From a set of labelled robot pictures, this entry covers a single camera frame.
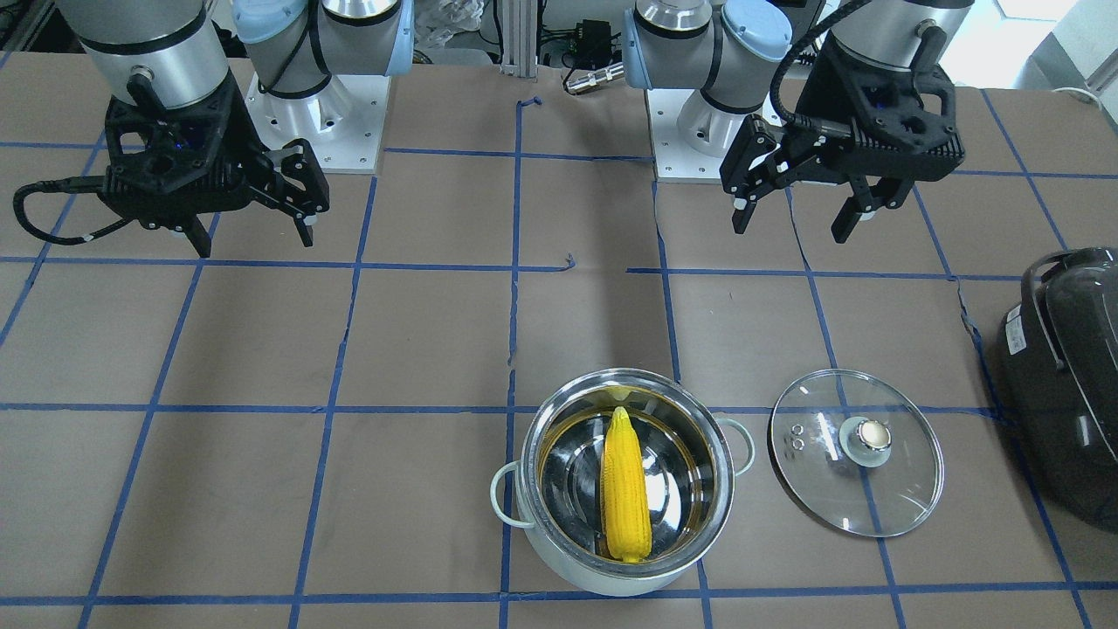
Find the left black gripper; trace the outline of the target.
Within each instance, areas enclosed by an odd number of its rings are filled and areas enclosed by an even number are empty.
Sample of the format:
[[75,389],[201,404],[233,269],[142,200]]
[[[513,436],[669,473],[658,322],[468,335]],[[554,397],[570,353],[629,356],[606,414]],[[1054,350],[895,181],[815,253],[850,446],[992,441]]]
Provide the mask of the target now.
[[[966,158],[955,88],[934,61],[946,36],[925,35],[915,63],[887,66],[851,51],[831,35],[805,83],[796,113],[844,139],[794,125],[779,133],[759,113],[743,116],[719,175],[732,197],[731,223],[743,234],[762,197],[794,182],[846,183],[852,194],[831,226],[845,244],[877,210],[899,210],[915,182],[938,182]],[[882,177],[870,184],[866,177]]]

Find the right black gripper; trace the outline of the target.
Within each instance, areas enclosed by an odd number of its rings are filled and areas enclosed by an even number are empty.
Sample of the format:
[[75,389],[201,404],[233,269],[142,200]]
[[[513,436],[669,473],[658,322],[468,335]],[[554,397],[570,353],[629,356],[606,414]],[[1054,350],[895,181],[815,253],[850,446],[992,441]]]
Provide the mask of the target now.
[[310,141],[266,150],[239,84],[226,72],[202,101],[173,108],[155,92],[152,73],[132,72],[132,104],[108,101],[108,166],[101,202],[120,218],[183,235],[200,259],[211,237],[198,215],[241,210],[252,202],[287,215],[300,242],[313,246],[313,223],[330,211],[330,184]]

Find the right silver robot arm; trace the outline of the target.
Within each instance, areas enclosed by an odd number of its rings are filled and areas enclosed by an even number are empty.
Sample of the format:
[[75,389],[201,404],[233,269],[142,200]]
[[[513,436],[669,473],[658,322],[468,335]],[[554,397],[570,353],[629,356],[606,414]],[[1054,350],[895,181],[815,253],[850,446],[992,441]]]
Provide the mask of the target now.
[[[367,147],[375,134],[375,103],[360,103],[344,77],[388,79],[414,64],[411,1],[235,1],[255,72],[247,94],[203,1],[60,1],[59,11],[111,92],[103,174],[13,197],[23,230],[59,246],[138,225],[176,234],[208,258],[203,216],[252,204],[287,216],[312,246],[331,207],[333,151]],[[75,238],[42,232],[25,215],[34,190],[96,196],[115,222]]]

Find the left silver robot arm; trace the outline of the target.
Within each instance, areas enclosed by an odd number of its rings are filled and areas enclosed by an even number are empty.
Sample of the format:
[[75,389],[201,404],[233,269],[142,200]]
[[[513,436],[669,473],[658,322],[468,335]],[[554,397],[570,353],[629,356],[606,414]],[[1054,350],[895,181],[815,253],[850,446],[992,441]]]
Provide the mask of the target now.
[[799,182],[849,184],[831,227],[845,244],[877,210],[904,204],[965,160],[940,59],[970,1],[842,1],[795,35],[770,1],[636,1],[620,32],[625,79],[695,89],[742,116],[721,160],[743,232],[762,197]]

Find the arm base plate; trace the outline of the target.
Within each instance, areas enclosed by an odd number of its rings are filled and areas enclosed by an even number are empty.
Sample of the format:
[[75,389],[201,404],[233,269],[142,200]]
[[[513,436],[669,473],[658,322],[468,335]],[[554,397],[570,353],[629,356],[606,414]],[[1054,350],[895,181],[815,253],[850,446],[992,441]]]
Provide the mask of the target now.
[[743,114],[712,107],[697,89],[645,93],[659,183],[721,183],[720,166]]
[[246,106],[265,146],[305,139],[328,174],[375,175],[391,87],[391,77],[341,75],[315,95],[288,101],[260,92],[254,75]]

